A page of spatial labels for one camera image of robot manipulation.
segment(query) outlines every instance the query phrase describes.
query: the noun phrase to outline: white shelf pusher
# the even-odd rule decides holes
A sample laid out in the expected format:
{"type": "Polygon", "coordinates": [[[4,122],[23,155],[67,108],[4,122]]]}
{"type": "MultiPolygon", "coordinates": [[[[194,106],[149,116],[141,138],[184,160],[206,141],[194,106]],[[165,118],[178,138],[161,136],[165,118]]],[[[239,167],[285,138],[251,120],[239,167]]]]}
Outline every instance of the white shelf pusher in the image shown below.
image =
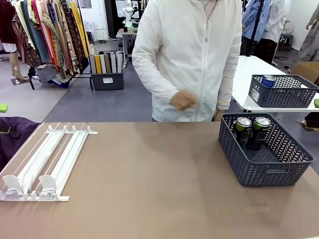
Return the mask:
{"type": "Polygon", "coordinates": [[[85,122],[80,130],[76,130],[73,125],[72,130],[68,131],[67,128],[71,123],[64,124],[62,130],[57,130],[59,123],[55,129],[51,125],[48,126],[48,130],[43,134],[41,139],[35,144],[30,153],[25,157],[22,163],[17,167],[15,172],[26,161],[31,152],[39,144],[46,134],[48,137],[43,141],[37,151],[33,154],[30,160],[26,163],[19,175],[3,176],[2,179],[5,185],[8,187],[7,191],[3,191],[4,187],[0,190],[0,201],[68,201],[69,196],[61,196],[63,188],[69,178],[69,175],[73,169],[73,166],[81,152],[81,149],[89,134],[97,134],[97,132],[91,131],[90,126],[85,122]],[[57,148],[58,144],[62,140],[65,134],[72,135],[70,141],[65,147],[61,157],[58,159],[53,171],[48,175],[48,171],[54,163],[55,159],[59,155],[59,152],[67,142],[69,136],[65,139],[63,145],[60,147],[55,158],[52,160],[50,166],[43,175],[40,172],[43,170],[45,164],[48,162],[52,153],[57,148]],[[31,186],[36,179],[39,179],[40,183],[37,185],[42,186],[42,190],[37,194],[36,190],[28,193],[31,186]]]}

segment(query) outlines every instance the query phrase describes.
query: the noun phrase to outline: blue basket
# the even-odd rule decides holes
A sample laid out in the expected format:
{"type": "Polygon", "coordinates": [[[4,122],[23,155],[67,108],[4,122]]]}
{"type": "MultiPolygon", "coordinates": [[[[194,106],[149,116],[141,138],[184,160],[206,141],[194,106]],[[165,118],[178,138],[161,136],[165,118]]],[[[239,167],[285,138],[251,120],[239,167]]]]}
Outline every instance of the blue basket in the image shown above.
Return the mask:
{"type": "Polygon", "coordinates": [[[269,114],[224,114],[219,143],[239,183],[245,187],[292,186],[315,158],[269,114]],[[271,120],[265,144],[259,151],[240,146],[233,134],[238,117],[252,122],[271,120]]]}
{"type": "Polygon", "coordinates": [[[263,108],[308,108],[319,87],[297,75],[272,75],[273,88],[261,84],[263,75],[253,75],[249,96],[263,108]]]}

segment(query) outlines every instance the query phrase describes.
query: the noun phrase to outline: table surface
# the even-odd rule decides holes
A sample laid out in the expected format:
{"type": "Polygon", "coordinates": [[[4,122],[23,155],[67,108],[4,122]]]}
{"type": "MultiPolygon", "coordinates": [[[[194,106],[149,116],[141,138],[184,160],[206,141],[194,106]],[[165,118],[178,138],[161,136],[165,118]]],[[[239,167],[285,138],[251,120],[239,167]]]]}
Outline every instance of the table surface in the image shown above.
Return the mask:
{"type": "MultiPolygon", "coordinates": [[[[239,185],[219,123],[91,123],[62,195],[0,202],[1,238],[301,239],[319,236],[319,178],[295,187],[239,185]]],[[[19,164],[42,126],[10,162],[19,164]]]]}
{"type": "Polygon", "coordinates": [[[241,109],[253,112],[319,112],[319,108],[316,108],[314,104],[315,99],[319,99],[318,93],[308,108],[263,108],[258,106],[248,96],[252,75],[285,75],[285,73],[256,56],[240,56],[234,77],[232,97],[241,109]]]}
{"type": "Polygon", "coordinates": [[[137,35],[137,32],[134,32],[134,30],[132,28],[128,28],[128,32],[124,32],[124,29],[121,28],[118,31],[118,34],[120,34],[120,35],[137,35]]]}

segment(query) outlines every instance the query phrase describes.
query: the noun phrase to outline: label on bin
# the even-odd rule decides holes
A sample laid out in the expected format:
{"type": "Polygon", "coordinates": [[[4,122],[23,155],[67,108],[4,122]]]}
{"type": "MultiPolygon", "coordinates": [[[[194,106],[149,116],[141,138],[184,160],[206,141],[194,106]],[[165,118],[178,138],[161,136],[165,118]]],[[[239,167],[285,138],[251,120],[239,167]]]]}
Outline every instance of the label on bin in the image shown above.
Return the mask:
{"type": "Polygon", "coordinates": [[[256,102],[259,100],[259,93],[255,89],[252,91],[251,98],[253,98],[256,102]]]}
{"type": "Polygon", "coordinates": [[[103,78],[103,83],[104,84],[113,83],[113,78],[103,78]]]}

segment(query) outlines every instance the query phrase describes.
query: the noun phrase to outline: white jacket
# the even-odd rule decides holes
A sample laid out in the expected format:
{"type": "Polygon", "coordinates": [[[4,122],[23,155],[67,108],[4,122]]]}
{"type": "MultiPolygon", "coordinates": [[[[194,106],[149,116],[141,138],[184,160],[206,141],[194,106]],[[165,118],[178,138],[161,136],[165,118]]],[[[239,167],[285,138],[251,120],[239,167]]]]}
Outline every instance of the white jacket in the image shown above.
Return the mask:
{"type": "Polygon", "coordinates": [[[270,12],[266,29],[262,38],[278,43],[280,35],[287,20],[286,15],[290,10],[291,0],[273,0],[270,5],[270,12]]]}
{"type": "Polygon", "coordinates": [[[198,0],[150,0],[133,50],[133,65],[153,95],[157,121],[211,121],[227,110],[241,46],[240,0],[218,0],[207,21],[198,0]],[[170,105],[178,91],[198,96],[194,108],[170,105]]]}

